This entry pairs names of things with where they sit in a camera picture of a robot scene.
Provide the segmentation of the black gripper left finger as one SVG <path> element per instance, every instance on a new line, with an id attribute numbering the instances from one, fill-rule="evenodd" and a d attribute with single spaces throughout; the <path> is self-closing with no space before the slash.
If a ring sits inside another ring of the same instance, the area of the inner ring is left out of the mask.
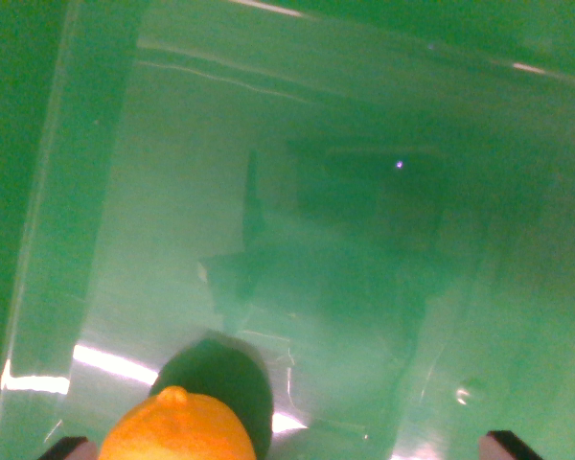
<path id="1" fill-rule="evenodd" d="M 67 436 L 42 453 L 38 460 L 97 460 L 97 445 L 84 436 Z"/>

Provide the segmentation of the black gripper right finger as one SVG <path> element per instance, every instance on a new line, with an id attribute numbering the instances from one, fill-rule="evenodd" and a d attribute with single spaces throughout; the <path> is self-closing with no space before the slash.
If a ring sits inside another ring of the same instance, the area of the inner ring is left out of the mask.
<path id="1" fill-rule="evenodd" d="M 492 430 L 478 440 L 479 460 L 542 460 L 511 430 Z"/>

